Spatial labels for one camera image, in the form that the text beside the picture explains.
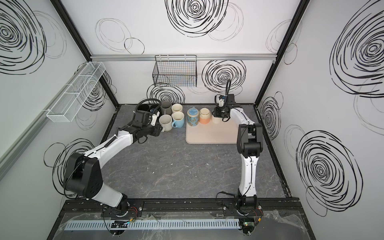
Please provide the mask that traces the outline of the beige tan mug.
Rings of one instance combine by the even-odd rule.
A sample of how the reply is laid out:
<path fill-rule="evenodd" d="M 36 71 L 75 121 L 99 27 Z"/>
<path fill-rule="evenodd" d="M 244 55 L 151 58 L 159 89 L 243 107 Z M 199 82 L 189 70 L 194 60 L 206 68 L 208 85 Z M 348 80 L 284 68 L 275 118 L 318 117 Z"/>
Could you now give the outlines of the beige tan mug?
<path fill-rule="evenodd" d="M 172 123 L 173 123 L 173 118 L 171 115 L 162 115 L 159 118 L 159 123 L 162 126 L 162 133 L 163 132 L 169 132 L 173 129 Z"/>

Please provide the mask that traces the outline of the grey mug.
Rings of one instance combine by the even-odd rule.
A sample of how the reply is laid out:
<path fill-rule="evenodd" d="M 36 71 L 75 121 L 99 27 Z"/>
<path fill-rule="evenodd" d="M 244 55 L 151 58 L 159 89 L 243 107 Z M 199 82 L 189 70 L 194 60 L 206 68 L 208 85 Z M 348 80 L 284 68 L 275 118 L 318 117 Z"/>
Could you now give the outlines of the grey mug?
<path fill-rule="evenodd" d="M 162 115 L 172 115 L 172 103 L 169 101 L 164 101 L 161 103 Z"/>

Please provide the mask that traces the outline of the light blue mug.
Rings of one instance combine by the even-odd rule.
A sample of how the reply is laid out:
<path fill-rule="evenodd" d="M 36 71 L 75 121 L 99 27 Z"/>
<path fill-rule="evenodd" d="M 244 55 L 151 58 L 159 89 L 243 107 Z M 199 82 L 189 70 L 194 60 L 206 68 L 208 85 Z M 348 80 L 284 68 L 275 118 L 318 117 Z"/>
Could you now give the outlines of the light blue mug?
<path fill-rule="evenodd" d="M 185 124 L 185 115 L 183 112 L 174 112 L 172 114 L 173 122 L 172 127 L 173 128 L 182 128 Z"/>

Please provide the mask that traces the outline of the cream white mug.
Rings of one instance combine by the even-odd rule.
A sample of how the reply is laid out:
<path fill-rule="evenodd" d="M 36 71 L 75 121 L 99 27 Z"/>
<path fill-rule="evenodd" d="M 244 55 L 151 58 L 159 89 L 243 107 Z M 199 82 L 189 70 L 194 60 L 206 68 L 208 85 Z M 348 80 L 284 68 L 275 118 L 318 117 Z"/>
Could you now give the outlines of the cream white mug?
<path fill-rule="evenodd" d="M 220 123 L 223 122 L 223 119 L 212 116 L 211 117 L 211 122 L 214 123 L 214 124 L 220 124 Z"/>

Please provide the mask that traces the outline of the white black mug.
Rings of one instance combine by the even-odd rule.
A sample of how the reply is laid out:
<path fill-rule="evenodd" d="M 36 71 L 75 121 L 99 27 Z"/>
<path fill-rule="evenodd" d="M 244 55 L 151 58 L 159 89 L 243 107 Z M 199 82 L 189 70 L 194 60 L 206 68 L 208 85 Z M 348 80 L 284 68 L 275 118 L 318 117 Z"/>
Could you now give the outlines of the white black mug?
<path fill-rule="evenodd" d="M 138 107 L 138 111 L 144 111 L 144 112 L 147 112 L 149 111 L 150 109 L 150 106 L 147 105 L 147 104 L 141 104 L 139 107 Z"/>

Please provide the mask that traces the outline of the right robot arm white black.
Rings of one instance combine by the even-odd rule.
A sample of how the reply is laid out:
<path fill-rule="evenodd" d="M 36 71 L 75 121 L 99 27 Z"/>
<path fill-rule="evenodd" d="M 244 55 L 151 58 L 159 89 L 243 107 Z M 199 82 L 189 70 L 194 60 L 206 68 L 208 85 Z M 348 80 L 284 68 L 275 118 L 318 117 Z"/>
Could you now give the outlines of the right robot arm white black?
<path fill-rule="evenodd" d="M 263 151 L 263 128 L 255 123 L 245 113 L 244 109 L 236 104 L 233 94 L 218 95 L 215 97 L 216 107 L 213 117 L 223 122 L 232 120 L 238 126 L 237 150 L 241 156 L 242 173 L 238 189 L 236 209 L 239 214 L 245 216 L 242 207 L 257 207 L 256 175 L 257 163 Z"/>

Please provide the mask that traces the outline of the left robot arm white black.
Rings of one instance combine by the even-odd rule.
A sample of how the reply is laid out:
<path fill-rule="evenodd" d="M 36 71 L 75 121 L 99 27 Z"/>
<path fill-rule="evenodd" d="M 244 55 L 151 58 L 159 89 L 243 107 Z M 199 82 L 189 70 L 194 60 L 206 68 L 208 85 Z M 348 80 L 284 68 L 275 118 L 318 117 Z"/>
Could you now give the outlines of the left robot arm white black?
<path fill-rule="evenodd" d="M 158 118 L 159 110 L 134 111 L 133 119 L 99 146 L 68 158 L 63 189 L 81 197 L 95 200 L 125 216 L 130 208 L 128 197 L 107 184 L 102 177 L 103 166 L 121 150 L 148 135 L 157 137 L 163 130 Z"/>

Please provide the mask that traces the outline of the orange cream mug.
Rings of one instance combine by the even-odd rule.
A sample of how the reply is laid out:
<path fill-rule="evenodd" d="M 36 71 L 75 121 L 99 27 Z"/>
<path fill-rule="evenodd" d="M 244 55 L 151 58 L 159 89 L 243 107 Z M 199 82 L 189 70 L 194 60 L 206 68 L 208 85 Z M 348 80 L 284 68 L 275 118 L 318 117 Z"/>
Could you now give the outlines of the orange cream mug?
<path fill-rule="evenodd" d="M 211 111 L 207 108 L 200 109 L 200 116 L 199 116 L 199 122 L 200 124 L 206 125 L 211 120 Z"/>

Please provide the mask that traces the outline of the aluminium wall rail back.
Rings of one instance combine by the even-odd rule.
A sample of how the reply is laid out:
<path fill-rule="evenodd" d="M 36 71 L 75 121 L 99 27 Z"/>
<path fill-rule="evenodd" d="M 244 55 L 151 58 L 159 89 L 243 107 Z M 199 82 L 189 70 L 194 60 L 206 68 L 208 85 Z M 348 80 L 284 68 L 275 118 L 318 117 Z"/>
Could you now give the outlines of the aluminium wall rail back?
<path fill-rule="evenodd" d="M 242 60 L 274 61 L 276 54 L 116 54 L 116 55 L 92 55 L 93 61 L 116 62 L 116 61 L 214 61 L 214 60 Z"/>

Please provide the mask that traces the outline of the aluminium wall rail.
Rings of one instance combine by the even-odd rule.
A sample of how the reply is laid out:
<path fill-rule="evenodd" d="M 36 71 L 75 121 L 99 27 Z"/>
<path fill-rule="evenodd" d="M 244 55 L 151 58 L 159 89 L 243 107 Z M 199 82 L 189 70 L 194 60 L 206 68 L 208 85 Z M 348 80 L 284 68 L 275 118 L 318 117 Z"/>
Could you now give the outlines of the aluminium wall rail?
<path fill-rule="evenodd" d="M 31 142 L 36 138 L 40 131 L 48 122 L 46 117 L 53 106 L 59 101 L 66 89 L 72 84 L 76 76 L 82 71 L 89 62 L 84 62 L 79 65 L 79 69 L 75 71 L 70 80 L 61 88 L 61 90 L 55 95 L 55 97 L 40 111 L 37 117 L 31 124 L 22 132 L 22 134 L 16 139 L 16 141 L 7 149 L 7 151 L 1 156 L 1 181 L 8 174 L 10 169 L 29 147 Z"/>
<path fill-rule="evenodd" d="M 242 60 L 274 61 L 276 54 L 116 54 L 116 55 L 92 55 L 93 61 L 116 62 L 116 61 L 214 61 L 214 60 Z"/>

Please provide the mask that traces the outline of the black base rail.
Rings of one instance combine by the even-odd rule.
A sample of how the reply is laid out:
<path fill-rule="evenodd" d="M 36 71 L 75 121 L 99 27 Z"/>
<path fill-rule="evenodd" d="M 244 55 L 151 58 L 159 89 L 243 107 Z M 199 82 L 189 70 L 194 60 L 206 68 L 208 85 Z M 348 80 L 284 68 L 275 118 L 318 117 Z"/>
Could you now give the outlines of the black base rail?
<path fill-rule="evenodd" d="M 298 198 L 258 198 L 258 203 L 251 207 L 237 207 L 234 198 L 202 199 L 128 199 L 128 210 L 119 214 L 116 210 L 105 207 L 94 200 L 68 200 L 64 203 L 59 217 L 65 214 L 101 214 L 106 218 L 123 219 L 143 217 L 150 213 L 192 213 L 207 212 L 224 217 L 250 218 L 262 216 L 274 210 L 296 211 L 303 213 L 303 206 Z"/>

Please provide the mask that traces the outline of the black corner frame post right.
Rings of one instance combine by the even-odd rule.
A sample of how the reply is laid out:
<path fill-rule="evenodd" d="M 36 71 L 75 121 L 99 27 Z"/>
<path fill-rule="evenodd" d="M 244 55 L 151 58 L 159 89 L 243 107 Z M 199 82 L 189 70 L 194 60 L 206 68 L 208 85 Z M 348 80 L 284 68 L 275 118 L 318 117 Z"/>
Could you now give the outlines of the black corner frame post right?
<path fill-rule="evenodd" d="M 296 11 L 295 11 L 295 14 L 291 20 L 291 23 L 284 35 L 284 38 L 282 40 L 282 43 L 277 51 L 277 57 L 276 57 L 276 60 L 275 62 L 271 65 L 269 71 L 268 71 L 268 74 L 263 82 L 263 85 L 259 91 L 259 94 L 256 98 L 256 101 L 254 103 L 254 106 L 255 107 L 258 107 L 262 101 L 262 98 L 264 96 L 264 94 L 266 93 L 267 89 L 268 89 L 268 86 L 270 85 L 272 79 L 273 79 L 273 76 L 275 75 L 275 72 L 277 71 L 277 68 L 290 44 L 290 41 L 292 40 L 293 36 L 294 36 L 294 33 L 296 32 L 297 30 L 297 27 L 299 25 L 299 23 L 301 22 L 302 20 L 302 17 L 308 7 L 308 5 L 310 4 L 310 0 L 301 0 Z"/>

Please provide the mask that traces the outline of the black corner frame post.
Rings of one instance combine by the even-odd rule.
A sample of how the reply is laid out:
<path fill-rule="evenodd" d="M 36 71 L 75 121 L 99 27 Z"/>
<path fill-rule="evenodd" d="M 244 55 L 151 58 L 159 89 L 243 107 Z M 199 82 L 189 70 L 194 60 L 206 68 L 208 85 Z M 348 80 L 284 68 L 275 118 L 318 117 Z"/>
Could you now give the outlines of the black corner frame post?
<path fill-rule="evenodd" d="M 55 8 L 56 12 L 60 16 L 62 22 L 66 26 L 67 30 L 69 31 L 70 35 L 72 36 L 73 40 L 75 41 L 76 45 L 78 46 L 79 50 L 81 51 L 82 55 L 84 56 L 85 60 L 87 62 L 91 62 L 91 52 L 89 51 L 88 47 L 86 46 L 86 43 L 84 42 L 83 38 L 81 37 L 79 31 L 77 30 L 75 24 L 73 23 L 69 13 L 65 9 L 63 3 L 60 0 L 50 0 L 51 4 Z M 111 100 L 114 107 L 117 109 L 120 104 L 118 103 L 115 94 L 113 94 L 110 86 L 108 85 L 106 78 L 101 77 L 100 79 L 101 85 L 106 92 L 107 96 Z"/>
<path fill-rule="evenodd" d="M 277 51 L 277 57 L 276 57 L 276 60 L 275 62 L 271 65 L 269 71 L 268 71 L 268 74 L 263 82 L 263 85 L 259 91 L 259 94 L 256 98 L 256 101 L 254 103 L 254 106 L 255 107 L 258 107 L 262 101 L 262 98 L 264 96 L 264 94 L 266 93 L 267 89 L 268 89 L 268 86 L 270 85 L 272 79 L 273 79 L 273 76 L 275 75 L 275 72 L 277 71 L 277 68 L 290 44 L 290 41 L 292 40 L 293 36 L 294 36 L 294 33 L 296 32 L 297 30 L 297 27 L 299 25 L 299 23 L 301 22 L 302 20 L 302 17 L 308 7 L 308 5 L 310 4 L 310 0 L 301 0 L 296 11 L 295 11 L 295 14 L 291 20 L 291 23 L 284 35 L 284 38 L 282 40 L 282 43 Z"/>

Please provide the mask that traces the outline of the black corner frame post left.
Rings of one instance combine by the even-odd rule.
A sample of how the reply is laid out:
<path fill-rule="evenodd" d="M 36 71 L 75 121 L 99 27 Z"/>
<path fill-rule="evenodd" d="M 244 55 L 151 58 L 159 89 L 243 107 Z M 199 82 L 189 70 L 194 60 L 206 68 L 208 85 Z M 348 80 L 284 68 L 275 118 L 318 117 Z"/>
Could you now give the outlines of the black corner frame post left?
<path fill-rule="evenodd" d="M 82 55 L 84 56 L 85 60 L 87 62 L 91 62 L 91 52 L 89 51 L 88 47 L 86 46 L 86 43 L 84 42 L 83 38 L 81 37 L 79 31 L 77 30 L 75 24 L 73 23 L 69 13 L 65 9 L 63 3 L 60 0 L 50 0 L 51 4 L 55 8 L 56 12 L 60 16 L 62 22 L 66 26 L 67 30 L 69 31 L 70 35 L 72 36 L 73 40 L 75 41 L 76 45 L 78 46 L 79 50 L 81 51 Z M 111 100 L 114 107 L 117 109 L 120 104 L 118 103 L 115 94 L 113 94 L 110 86 L 108 85 L 106 78 L 101 77 L 100 79 L 101 85 L 106 92 L 107 96 Z"/>

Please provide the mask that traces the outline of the aluminium wall rail left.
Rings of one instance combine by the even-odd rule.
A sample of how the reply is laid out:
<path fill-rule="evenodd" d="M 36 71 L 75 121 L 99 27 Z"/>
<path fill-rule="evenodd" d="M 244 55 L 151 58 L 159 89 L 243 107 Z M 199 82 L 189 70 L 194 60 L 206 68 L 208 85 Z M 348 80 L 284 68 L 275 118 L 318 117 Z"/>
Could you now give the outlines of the aluminium wall rail left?
<path fill-rule="evenodd" d="M 22 132 L 22 134 L 16 139 L 16 141 L 7 149 L 7 151 L 1 156 L 1 181 L 8 174 L 10 169 L 29 147 L 31 142 L 36 138 L 40 131 L 48 122 L 46 117 L 53 106 L 59 101 L 66 89 L 72 84 L 76 76 L 82 71 L 89 62 L 84 62 L 79 65 L 79 69 L 75 71 L 70 80 L 61 88 L 61 90 L 55 95 L 55 97 L 40 111 L 37 117 L 31 124 Z"/>

